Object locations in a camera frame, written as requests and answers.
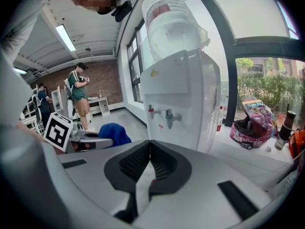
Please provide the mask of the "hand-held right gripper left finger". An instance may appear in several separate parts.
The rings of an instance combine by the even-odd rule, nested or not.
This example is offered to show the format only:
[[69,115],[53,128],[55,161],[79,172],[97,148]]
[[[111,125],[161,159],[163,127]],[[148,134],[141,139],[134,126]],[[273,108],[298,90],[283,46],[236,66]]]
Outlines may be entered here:
[[148,157],[149,141],[58,156],[43,146],[49,172],[45,220],[54,229],[152,229],[152,217],[136,207],[137,175],[120,161]]

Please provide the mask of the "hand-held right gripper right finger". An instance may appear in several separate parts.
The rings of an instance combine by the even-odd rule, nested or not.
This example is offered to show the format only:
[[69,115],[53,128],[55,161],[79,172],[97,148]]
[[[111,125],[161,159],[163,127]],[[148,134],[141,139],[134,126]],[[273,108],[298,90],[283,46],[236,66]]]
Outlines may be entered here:
[[271,199],[245,176],[211,155],[152,140],[156,181],[149,204],[133,225],[140,229],[228,229]]

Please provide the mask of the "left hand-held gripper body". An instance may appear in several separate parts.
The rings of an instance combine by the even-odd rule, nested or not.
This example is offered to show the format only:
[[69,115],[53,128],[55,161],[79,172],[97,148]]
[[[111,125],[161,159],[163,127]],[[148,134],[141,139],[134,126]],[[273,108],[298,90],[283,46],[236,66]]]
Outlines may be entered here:
[[80,141],[81,130],[77,123],[54,112],[48,119],[43,138],[58,150],[66,152],[68,144]]

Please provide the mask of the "blue cloth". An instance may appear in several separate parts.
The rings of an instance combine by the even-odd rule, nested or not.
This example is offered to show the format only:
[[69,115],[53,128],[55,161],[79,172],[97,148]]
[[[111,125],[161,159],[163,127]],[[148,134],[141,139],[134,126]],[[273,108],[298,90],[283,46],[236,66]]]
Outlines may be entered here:
[[125,128],[117,123],[104,124],[98,132],[98,137],[111,139],[113,144],[110,147],[121,146],[132,142],[126,134]]

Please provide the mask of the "white water dispenser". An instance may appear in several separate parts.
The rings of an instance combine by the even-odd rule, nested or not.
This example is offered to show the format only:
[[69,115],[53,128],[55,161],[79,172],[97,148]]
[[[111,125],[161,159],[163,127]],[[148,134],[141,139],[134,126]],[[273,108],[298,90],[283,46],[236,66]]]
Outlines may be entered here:
[[200,50],[180,51],[141,74],[151,140],[208,153],[220,111],[221,74]]

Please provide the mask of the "person's left forearm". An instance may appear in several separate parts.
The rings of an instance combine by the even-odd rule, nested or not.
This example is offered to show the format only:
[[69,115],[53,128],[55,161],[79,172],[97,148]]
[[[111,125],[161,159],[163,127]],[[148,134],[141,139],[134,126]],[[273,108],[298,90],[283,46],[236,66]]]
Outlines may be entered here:
[[44,142],[45,140],[43,139],[43,136],[41,136],[40,134],[38,134],[37,132],[35,132],[34,130],[29,129],[26,125],[24,125],[21,121],[18,121],[16,124],[16,127],[25,132],[28,135],[31,135],[33,137],[35,137],[39,142]]

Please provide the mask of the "clear water jug red label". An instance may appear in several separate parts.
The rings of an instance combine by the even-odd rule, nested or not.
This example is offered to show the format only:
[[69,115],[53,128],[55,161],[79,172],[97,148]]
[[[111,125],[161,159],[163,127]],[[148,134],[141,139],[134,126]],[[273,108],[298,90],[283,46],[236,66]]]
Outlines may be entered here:
[[184,0],[144,0],[142,15],[154,62],[180,51],[202,50],[211,41]]

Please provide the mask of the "white small cabinet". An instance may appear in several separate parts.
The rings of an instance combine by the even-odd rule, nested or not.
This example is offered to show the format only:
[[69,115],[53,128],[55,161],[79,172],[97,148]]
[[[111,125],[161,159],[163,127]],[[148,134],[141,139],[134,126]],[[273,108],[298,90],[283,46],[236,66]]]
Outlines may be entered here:
[[89,104],[92,115],[101,114],[102,116],[106,116],[110,114],[110,109],[106,97],[89,100]]

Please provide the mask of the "white shelf unit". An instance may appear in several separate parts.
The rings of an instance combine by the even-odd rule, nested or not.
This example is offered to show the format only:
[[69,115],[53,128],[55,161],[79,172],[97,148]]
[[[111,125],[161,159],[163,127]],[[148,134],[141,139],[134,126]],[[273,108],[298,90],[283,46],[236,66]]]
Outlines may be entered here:
[[41,116],[41,100],[38,98],[38,86],[34,88],[30,100],[27,102],[25,108],[20,114],[21,122],[26,125],[30,130],[43,135],[44,127]]

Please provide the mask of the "white open cabinet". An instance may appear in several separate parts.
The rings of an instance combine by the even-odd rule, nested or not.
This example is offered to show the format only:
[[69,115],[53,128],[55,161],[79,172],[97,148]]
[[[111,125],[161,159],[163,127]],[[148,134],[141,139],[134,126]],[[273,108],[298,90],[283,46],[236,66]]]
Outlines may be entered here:
[[60,86],[57,86],[57,90],[51,92],[51,98],[53,102],[53,107],[55,112],[63,110],[62,100],[61,100],[61,91]]

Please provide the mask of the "small bottle red label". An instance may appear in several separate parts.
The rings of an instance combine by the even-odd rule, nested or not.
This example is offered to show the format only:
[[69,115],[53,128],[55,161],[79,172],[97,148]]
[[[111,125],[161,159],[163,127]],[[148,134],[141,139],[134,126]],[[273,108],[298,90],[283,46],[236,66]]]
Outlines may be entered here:
[[223,106],[220,106],[219,115],[218,115],[218,123],[217,123],[217,128],[216,128],[217,134],[221,131],[222,124],[223,124]]

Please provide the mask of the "black framed window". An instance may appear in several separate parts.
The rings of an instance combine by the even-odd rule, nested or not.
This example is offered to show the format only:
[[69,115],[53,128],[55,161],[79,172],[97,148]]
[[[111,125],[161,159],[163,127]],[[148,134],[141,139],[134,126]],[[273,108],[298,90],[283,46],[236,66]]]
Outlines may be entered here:
[[134,29],[133,36],[127,45],[129,71],[132,83],[132,93],[134,101],[143,103],[142,88],[140,76],[143,72],[142,61],[142,36],[141,29],[144,26],[144,19],[142,19],[137,27]]
[[278,125],[287,111],[305,126],[305,41],[279,0],[184,0],[219,65],[221,104],[230,124],[245,117],[243,102],[271,108]]

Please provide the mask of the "colourful helmet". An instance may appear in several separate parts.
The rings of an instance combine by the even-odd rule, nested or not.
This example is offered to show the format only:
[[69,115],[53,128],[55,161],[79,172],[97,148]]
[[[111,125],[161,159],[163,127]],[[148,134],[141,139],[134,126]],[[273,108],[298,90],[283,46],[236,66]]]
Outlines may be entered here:
[[278,134],[274,114],[258,99],[246,99],[242,104],[246,117],[232,124],[230,137],[248,150],[260,148]]

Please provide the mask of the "long ceiling light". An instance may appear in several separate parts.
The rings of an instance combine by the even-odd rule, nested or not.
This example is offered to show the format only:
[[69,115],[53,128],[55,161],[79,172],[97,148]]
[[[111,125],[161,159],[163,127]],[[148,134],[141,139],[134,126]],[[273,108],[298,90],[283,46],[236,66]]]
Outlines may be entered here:
[[64,44],[67,46],[67,48],[73,52],[76,51],[75,46],[73,45],[64,25],[58,25],[55,27],[57,33],[59,34],[59,36],[61,37],[61,39],[63,40]]

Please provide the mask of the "black tumbler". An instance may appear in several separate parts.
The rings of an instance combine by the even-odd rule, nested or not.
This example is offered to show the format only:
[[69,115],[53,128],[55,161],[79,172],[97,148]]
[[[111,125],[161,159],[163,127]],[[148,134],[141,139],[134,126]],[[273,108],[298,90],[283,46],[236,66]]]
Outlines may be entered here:
[[278,134],[278,138],[275,143],[276,149],[282,150],[284,145],[288,142],[288,139],[292,131],[295,116],[296,113],[293,111],[286,112],[286,118],[284,120],[284,123],[282,124],[280,132]]

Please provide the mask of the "orange bag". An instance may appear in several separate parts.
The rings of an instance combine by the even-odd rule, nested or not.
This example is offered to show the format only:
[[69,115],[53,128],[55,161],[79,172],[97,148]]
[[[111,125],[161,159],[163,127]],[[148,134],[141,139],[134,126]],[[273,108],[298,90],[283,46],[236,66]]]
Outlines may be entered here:
[[289,151],[293,160],[300,157],[305,150],[305,129],[297,129],[289,138]]

